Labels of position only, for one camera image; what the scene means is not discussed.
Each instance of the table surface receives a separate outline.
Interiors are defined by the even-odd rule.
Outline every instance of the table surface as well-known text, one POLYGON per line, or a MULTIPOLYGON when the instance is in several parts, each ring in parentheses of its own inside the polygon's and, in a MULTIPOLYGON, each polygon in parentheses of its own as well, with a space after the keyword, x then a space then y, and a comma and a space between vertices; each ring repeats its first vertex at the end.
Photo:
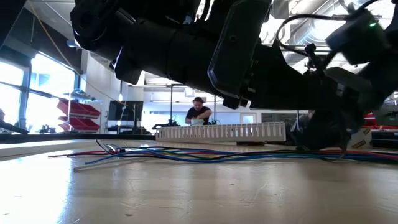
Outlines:
POLYGON ((311 159, 224 164, 139 159, 73 172, 73 167, 94 158, 47 156, 0 162, 0 223, 386 224, 398 220, 397 166, 311 159))

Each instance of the machine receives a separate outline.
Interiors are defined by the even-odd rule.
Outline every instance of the machine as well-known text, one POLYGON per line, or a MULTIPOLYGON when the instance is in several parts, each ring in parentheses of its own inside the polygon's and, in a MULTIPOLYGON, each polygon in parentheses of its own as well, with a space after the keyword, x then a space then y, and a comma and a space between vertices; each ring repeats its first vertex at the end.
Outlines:
POLYGON ((212 6, 206 0, 198 19, 200 0, 76 0, 70 15, 80 46, 112 61, 120 80, 135 84, 145 70, 220 96, 233 109, 251 101, 251 109, 315 110, 304 131, 292 132, 298 148, 345 149, 350 131, 398 87, 398 7, 383 30, 366 9, 373 2, 351 4, 345 16, 296 15, 282 24, 346 21, 327 38, 325 58, 315 55, 313 44, 304 52, 282 44, 281 28, 272 46, 261 44, 272 0, 214 0, 212 6), (305 55, 312 67, 304 75, 294 70, 281 47, 305 55), (352 65, 368 64, 358 74, 326 69, 339 52, 352 65))

